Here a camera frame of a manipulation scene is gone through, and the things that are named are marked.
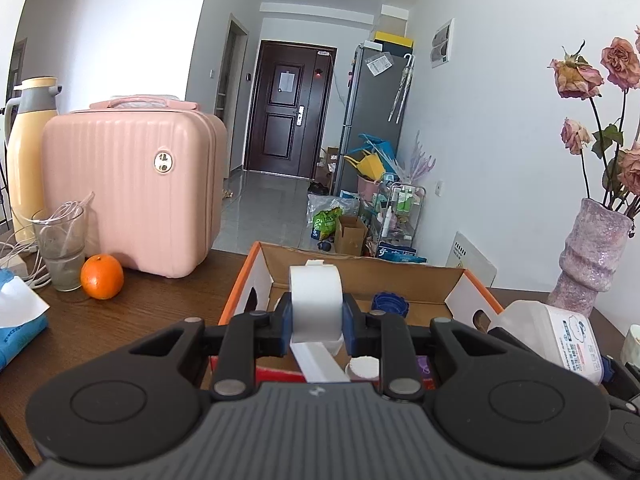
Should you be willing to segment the white medicine bottle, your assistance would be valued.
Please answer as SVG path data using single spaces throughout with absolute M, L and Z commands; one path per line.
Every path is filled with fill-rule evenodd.
M 539 301 L 516 300 L 491 319 L 489 328 L 497 327 L 547 361 L 595 385 L 602 382 L 601 352 L 585 315 Z

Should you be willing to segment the grey refrigerator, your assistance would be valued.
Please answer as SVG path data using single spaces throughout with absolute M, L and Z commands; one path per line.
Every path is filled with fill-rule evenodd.
M 396 152 L 402 119 L 387 121 L 394 97 L 399 87 L 406 60 L 403 56 L 368 48 L 356 47 L 352 63 L 352 79 L 347 93 L 343 130 L 338 144 L 338 161 L 333 183 L 333 193 L 357 191 L 357 171 L 345 157 L 356 157 L 356 148 L 362 148 L 368 136 L 387 141 Z

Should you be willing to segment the dark brown entrance door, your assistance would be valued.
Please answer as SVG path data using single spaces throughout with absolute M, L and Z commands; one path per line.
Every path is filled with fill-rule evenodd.
M 310 179 L 320 153 L 337 50 L 260 43 L 244 168 Z

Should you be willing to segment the orange red cardboard box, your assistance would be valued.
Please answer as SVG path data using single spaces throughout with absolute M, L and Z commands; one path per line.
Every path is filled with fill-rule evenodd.
M 389 262 L 375 258 L 306 252 L 256 242 L 250 248 L 219 319 L 227 324 L 254 299 L 257 310 L 271 310 L 288 291 L 288 268 L 309 260 L 333 264 L 341 274 L 344 292 L 367 311 L 378 292 L 393 292 L 409 303 L 407 323 L 427 326 L 432 318 L 454 318 L 466 325 L 482 311 L 494 318 L 503 311 L 497 299 L 470 271 L 427 266 L 422 263 Z

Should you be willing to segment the blue ribbed bottle cap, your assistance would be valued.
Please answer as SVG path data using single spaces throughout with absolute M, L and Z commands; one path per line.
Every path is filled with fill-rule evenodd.
M 394 292 L 378 292 L 373 296 L 370 311 L 393 313 L 406 318 L 409 313 L 409 303 L 406 298 Z

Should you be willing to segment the yellow thermos jug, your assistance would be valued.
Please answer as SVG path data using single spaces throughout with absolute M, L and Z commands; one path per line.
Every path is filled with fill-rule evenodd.
M 41 76 L 23 80 L 19 96 L 9 99 L 4 113 L 6 171 L 13 231 L 18 244 L 35 240 L 32 216 L 44 207 L 42 134 L 46 123 L 58 114 L 58 80 Z

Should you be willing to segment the white ribbed round cap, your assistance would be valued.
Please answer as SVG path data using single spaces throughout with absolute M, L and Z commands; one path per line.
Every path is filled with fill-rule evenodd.
M 344 372 L 352 382 L 377 382 L 380 378 L 380 361 L 373 356 L 351 358 Z

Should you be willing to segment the green plastic bag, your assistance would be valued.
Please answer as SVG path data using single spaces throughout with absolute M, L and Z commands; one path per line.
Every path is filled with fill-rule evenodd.
M 340 206 L 318 210 L 311 220 L 311 234 L 310 236 L 314 240 L 322 242 L 322 240 L 328 240 L 334 235 L 337 220 L 343 214 L 343 209 Z

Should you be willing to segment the orange fruit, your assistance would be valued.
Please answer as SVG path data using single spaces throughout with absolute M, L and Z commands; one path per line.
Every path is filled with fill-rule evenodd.
M 124 286 L 124 270 L 112 255 L 99 254 L 86 260 L 80 271 L 80 284 L 84 292 L 97 300 L 115 297 Z

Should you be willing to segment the purple textured vase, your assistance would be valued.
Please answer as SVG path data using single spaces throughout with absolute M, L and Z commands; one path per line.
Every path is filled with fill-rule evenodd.
M 633 229 L 631 218 L 583 198 L 560 253 L 561 274 L 548 303 L 589 318 L 600 293 L 612 286 Z

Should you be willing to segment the white tape roll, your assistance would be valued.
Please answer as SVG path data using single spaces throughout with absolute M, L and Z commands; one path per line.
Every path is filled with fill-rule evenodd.
M 350 382 L 336 362 L 344 342 L 343 289 L 337 267 L 308 260 L 290 267 L 290 349 L 307 382 Z

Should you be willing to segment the clear glass cup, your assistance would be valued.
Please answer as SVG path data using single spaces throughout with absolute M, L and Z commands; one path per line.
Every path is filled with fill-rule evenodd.
M 41 209 L 32 215 L 32 227 L 53 287 L 59 292 L 81 288 L 88 230 L 85 207 L 67 202 L 54 211 Z

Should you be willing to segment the dried pink rose bouquet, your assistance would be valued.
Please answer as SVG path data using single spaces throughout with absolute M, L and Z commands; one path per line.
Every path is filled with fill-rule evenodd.
M 550 61 L 555 91 L 562 99 L 579 100 L 590 106 L 594 127 L 587 128 L 575 119 L 565 118 L 560 139 L 565 151 L 580 159 L 580 170 L 588 198 L 593 198 L 586 164 L 591 153 L 602 165 L 601 206 L 634 220 L 639 215 L 639 135 L 625 139 L 626 118 L 631 93 L 639 91 L 639 41 L 614 37 L 600 53 L 600 65 L 594 66 L 582 54 L 565 51 L 562 58 Z M 612 84 L 619 92 L 620 114 L 605 122 L 597 99 L 602 88 Z

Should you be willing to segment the yellow box on refrigerator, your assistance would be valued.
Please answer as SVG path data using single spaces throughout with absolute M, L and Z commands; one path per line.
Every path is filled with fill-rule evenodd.
M 388 52 L 411 51 L 414 44 L 412 39 L 391 34 L 390 32 L 375 32 L 373 40 L 382 44 L 383 49 Z

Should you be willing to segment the purple ribbed cap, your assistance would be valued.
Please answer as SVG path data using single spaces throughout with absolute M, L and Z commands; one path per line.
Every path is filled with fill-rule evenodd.
M 433 379 L 433 374 L 431 370 L 430 361 L 427 359 L 427 356 L 417 356 L 416 362 L 418 363 L 418 367 L 424 382 Z

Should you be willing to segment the red white lint brush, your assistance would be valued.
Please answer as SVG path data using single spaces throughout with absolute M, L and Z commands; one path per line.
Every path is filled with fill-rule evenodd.
M 306 382 L 302 373 L 292 370 L 280 370 L 280 368 L 258 366 L 256 367 L 256 382 Z

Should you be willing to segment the small brown cardboard box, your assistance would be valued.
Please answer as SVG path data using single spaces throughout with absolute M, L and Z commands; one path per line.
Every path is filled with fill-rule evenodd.
M 367 232 L 367 226 L 358 217 L 339 216 L 335 229 L 335 252 L 360 257 Z

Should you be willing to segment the blue tissue pack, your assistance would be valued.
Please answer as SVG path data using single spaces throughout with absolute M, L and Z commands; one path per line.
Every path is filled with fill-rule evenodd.
M 48 326 L 49 305 L 19 276 L 1 270 L 0 370 Z

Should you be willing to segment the metal trolley rack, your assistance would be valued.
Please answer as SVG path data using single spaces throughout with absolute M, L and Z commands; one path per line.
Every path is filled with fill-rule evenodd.
M 420 185 L 383 182 L 375 195 L 375 237 L 378 242 L 412 247 L 426 189 Z

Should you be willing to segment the pink hard suitcase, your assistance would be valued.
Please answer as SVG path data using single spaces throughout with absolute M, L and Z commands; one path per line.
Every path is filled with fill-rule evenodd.
M 226 156 L 224 123 L 198 103 L 120 96 L 46 123 L 44 202 L 88 200 L 87 255 L 184 278 L 219 232 Z

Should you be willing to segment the white umbrella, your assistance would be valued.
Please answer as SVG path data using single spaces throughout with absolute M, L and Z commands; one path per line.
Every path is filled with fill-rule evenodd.
M 402 70 L 399 87 L 395 94 L 394 102 L 392 108 L 390 109 L 390 114 L 388 114 L 387 117 L 388 122 L 394 120 L 396 125 L 398 125 L 400 122 L 400 118 L 402 112 L 404 111 L 406 99 L 409 93 L 414 66 L 414 55 L 412 53 L 407 53 L 404 55 L 404 59 L 406 60 L 406 64 L 404 69 Z

